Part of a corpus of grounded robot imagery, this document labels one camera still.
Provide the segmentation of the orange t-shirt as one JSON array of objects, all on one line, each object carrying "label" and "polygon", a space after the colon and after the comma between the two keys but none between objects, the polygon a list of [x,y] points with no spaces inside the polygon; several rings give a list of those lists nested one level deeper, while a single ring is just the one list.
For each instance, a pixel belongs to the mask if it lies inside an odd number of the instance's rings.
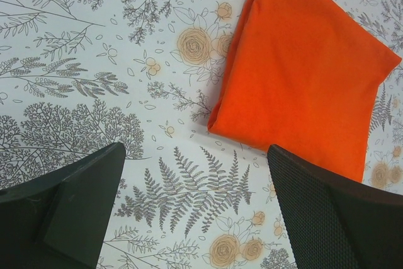
[{"label": "orange t-shirt", "polygon": [[208,131],[359,182],[378,87],[400,61],[333,0],[246,0]]}]

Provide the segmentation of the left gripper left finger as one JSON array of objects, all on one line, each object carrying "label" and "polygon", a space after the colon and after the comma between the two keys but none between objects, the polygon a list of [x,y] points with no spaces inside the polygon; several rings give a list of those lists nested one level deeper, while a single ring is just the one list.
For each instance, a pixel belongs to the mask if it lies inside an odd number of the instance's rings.
[{"label": "left gripper left finger", "polygon": [[96,268],[125,156],[112,143],[1,190],[1,268]]}]

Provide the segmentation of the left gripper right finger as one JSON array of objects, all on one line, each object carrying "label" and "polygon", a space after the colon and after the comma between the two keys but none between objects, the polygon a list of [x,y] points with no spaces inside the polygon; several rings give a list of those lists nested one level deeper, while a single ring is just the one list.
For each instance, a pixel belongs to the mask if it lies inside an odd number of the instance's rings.
[{"label": "left gripper right finger", "polygon": [[402,268],[402,195],[272,145],[267,153],[298,268]]}]

